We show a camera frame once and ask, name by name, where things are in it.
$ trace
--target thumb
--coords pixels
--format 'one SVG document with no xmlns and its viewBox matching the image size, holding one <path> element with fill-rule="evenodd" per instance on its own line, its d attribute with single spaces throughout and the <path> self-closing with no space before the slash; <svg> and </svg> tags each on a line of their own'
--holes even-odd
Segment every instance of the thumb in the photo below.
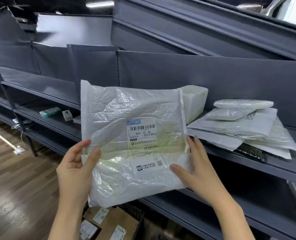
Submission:
<svg viewBox="0 0 296 240">
<path fill-rule="evenodd" d="M 187 170 L 177 164 L 171 164 L 170 169 L 177 175 L 178 178 L 188 187 L 193 185 L 194 176 L 191 175 Z"/>
<path fill-rule="evenodd" d="M 101 157 L 101 150 L 99 148 L 94 149 L 88 156 L 87 161 L 82 166 L 81 170 L 84 171 L 86 175 L 90 175 L 94 167 L 96 166 L 99 158 Z"/>
</svg>

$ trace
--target hand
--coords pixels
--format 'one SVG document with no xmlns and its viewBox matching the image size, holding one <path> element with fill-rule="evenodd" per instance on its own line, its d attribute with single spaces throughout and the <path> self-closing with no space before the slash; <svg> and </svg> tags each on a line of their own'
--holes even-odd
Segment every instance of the hand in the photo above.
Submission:
<svg viewBox="0 0 296 240">
<path fill-rule="evenodd" d="M 192 188 L 196 194 L 205 199 L 213 208 L 221 207 L 227 201 L 234 201 L 220 181 L 198 137 L 195 136 L 193 142 L 187 136 L 187 142 L 195 166 L 194 173 L 190 174 L 176 164 L 170 165 L 171 170 L 187 187 Z"/>
<path fill-rule="evenodd" d="M 84 140 L 71 147 L 57 167 L 59 182 L 59 205 L 84 207 L 91 187 L 91 173 L 96 166 L 101 150 L 92 151 L 82 165 L 82 149 L 90 145 L 91 140 Z"/>
</svg>

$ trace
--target ceiling light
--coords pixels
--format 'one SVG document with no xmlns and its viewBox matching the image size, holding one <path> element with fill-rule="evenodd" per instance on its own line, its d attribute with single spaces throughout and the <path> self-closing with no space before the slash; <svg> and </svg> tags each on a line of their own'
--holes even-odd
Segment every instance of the ceiling light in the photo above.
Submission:
<svg viewBox="0 0 296 240">
<path fill-rule="evenodd" d="M 106 2 L 89 2 L 86 4 L 88 8 L 101 8 L 101 7 L 112 7 L 114 5 L 113 1 Z"/>
</svg>

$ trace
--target label on box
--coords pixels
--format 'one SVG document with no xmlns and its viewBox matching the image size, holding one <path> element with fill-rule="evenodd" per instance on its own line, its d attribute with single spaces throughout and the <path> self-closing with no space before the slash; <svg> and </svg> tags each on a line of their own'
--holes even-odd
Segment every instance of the label on box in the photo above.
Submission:
<svg viewBox="0 0 296 240">
<path fill-rule="evenodd" d="M 115 231 L 113 232 L 110 240 L 122 240 L 126 234 L 126 229 L 121 226 L 117 226 Z"/>
<path fill-rule="evenodd" d="M 80 227 L 80 238 L 85 240 L 86 238 L 90 239 L 96 233 L 97 227 L 91 224 L 89 221 L 84 220 L 81 223 Z"/>
<path fill-rule="evenodd" d="M 94 216 L 93 220 L 97 222 L 98 224 L 101 224 L 103 219 L 108 214 L 109 210 L 106 208 L 100 208 L 100 210 L 97 212 L 97 214 Z"/>
<path fill-rule="evenodd" d="M 155 118 L 127 121 L 129 149 L 151 150 L 158 147 Z"/>
<path fill-rule="evenodd" d="M 71 121 L 73 120 L 73 115 L 71 114 L 70 110 L 65 110 L 62 112 L 63 118 L 65 119 L 65 121 Z"/>
<path fill-rule="evenodd" d="M 147 156 L 142 158 L 136 158 L 130 161 L 132 170 L 134 173 L 150 172 L 160 169 L 165 169 L 166 166 L 162 159 L 157 156 Z"/>
</svg>

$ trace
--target brown cardboard box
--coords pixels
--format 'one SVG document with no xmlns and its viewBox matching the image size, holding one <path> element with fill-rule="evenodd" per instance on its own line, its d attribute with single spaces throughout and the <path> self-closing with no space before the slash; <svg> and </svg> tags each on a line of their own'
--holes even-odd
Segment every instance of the brown cardboard box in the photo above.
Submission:
<svg viewBox="0 0 296 240">
<path fill-rule="evenodd" d="M 84 218 L 101 228 L 102 221 L 106 216 L 111 214 L 113 207 L 102 208 L 100 206 L 90 207 L 84 214 Z"/>
<path fill-rule="evenodd" d="M 131 240 L 138 226 L 138 221 L 116 207 L 101 223 L 101 231 L 96 240 Z"/>
<path fill-rule="evenodd" d="M 98 232 L 98 227 L 91 224 L 87 220 L 83 220 L 80 226 L 80 240 L 93 240 L 96 238 Z"/>
</svg>

